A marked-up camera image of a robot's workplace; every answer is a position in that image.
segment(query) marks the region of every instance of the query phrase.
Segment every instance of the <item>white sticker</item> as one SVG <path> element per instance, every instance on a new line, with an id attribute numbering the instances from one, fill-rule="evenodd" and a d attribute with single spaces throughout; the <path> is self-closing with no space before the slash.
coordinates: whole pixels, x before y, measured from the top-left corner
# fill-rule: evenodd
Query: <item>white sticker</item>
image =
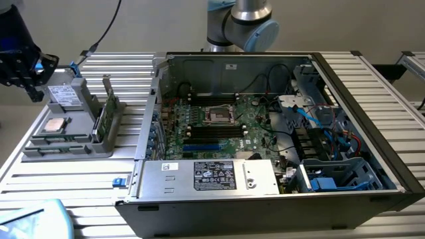
<path id="1" fill-rule="evenodd" d="M 163 171 L 179 170 L 179 163 L 163 163 Z"/>
<path id="2" fill-rule="evenodd" d="M 71 86 L 48 86 L 48 89 L 62 106 L 80 106 L 78 94 Z"/>
<path id="3" fill-rule="evenodd" d="M 237 70 L 237 65 L 236 64 L 227 64 L 225 69 L 227 70 Z"/>

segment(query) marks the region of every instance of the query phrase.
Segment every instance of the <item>power supply label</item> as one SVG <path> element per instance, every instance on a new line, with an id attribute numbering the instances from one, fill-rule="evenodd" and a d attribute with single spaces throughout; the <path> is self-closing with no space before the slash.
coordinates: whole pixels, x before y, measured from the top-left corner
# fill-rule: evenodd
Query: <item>power supply label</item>
<path id="1" fill-rule="evenodd" d="M 233 161 L 195 162 L 193 176 L 197 191 L 236 189 Z"/>

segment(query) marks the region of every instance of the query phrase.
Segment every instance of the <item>red wire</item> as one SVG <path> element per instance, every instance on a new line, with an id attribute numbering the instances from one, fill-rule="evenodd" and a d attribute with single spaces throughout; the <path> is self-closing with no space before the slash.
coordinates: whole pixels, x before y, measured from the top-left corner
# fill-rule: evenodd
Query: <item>red wire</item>
<path id="1" fill-rule="evenodd" d="M 357 142 L 357 149 L 356 149 L 356 152 L 355 152 L 355 155 L 357 156 L 359 153 L 360 153 L 360 149 L 361 149 L 361 141 L 360 141 L 360 139 L 359 139 L 359 137 L 356 135 L 352 134 L 352 137 L 353 137 L 353 139 Z"/>
<path id="2" fill-rule="evenodd" d="M 336 125 L 336 114 L 335 114 L 335 111 L 333 111 L 333 108 L 331 107 L 331 105 L 328 105 L 328 104 L 316 104 L 316 105 L 313 105 L 313 107 L 305 113 L 308 114 L 315 108 L 317 108 L 320 106 L 328 106 L 331 108 L 331 110 L 332 110 L 332 114 L 333 114 L 333 118 L 332 118 L 333 127 L 332 127 L 332 129 L 335 130 L 335 128 L 337 126 Z"/>

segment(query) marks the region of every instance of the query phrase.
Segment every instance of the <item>capacitor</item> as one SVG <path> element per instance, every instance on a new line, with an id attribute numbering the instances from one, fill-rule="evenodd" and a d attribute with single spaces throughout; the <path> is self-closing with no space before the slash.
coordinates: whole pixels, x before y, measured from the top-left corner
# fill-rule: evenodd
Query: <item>capacitor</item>
<path id="1" fill-rule="evenodd" d="M 260 105 L 260 102 L 259 102 L 259 101 L 252 101 L 252 102 L 251 102 L 251 105 L 255 106 L 255 107 L 257 107 L 257 106 Z"/>

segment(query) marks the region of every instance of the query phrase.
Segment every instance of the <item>warning label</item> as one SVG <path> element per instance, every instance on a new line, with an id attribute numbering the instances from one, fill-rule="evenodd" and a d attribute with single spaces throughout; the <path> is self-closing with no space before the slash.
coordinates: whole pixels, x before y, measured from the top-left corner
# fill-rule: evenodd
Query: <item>warning label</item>
<path id="1" fill-rule="evenodd" d="M 71 86 L 50 86 L 48 89 L 62 106 L 82 105 L 78 94 Z"/>
<path id="2" fill-rule="evenodd" d="M 197 191 L 236 189 L 233 161 L 195 162 L 193 175 Z"/>

